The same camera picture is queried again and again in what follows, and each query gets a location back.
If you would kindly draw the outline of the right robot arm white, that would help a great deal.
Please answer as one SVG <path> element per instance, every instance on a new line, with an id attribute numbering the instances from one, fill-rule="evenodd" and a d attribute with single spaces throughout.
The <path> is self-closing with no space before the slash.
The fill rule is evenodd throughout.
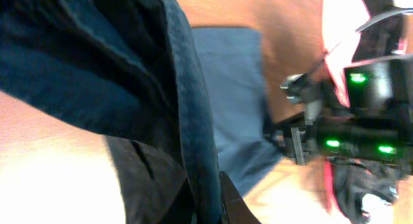
<path id="1" fill-rule="evenodd" d="M 306 165 L 318 155 L 367 160 L 412 173 L 412 56 L 387 56 L 344 69 L 349 106 L 332 82 L 313 71 L 290 76 L 280 88 L 304 110 L 274 123 L 265 137 L 284 156 Z"/>

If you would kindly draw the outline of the navy blue shorts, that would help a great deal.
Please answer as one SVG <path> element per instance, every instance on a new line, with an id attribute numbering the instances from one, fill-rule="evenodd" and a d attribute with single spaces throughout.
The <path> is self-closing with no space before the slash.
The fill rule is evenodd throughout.
<path id="1" fill-rule="evenodd" d="M 176 0 L 1 0 L 1 222 L 222 223 Z"/>

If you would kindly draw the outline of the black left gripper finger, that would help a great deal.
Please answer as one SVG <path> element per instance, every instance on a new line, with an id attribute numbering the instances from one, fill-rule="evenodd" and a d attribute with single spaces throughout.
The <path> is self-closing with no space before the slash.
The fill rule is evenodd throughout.
<path id="1" fill-rule="evenodd" d="M 219 173 L 221 185 L 221 204 L 223 207 L 223 224 L 261 224 L 247 207 L 242 196 L 229 176 Z"/>

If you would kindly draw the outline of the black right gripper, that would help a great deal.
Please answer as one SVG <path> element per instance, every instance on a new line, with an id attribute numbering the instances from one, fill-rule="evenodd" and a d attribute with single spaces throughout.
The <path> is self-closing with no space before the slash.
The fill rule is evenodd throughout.
<path id="1" fill-rule="evenodd" d="M 293 105 L 304 105 L 302 112 L 277 123 L 269 123 L 264 137 L 282 155 L 297 165 L 307 165 L 319 155 L 317 119 L 322 115 L 345 116 L 348 108 L 339 102 L 331 78 L 313 81 L 305 74 L 288 76 L 280 89 Z"/>

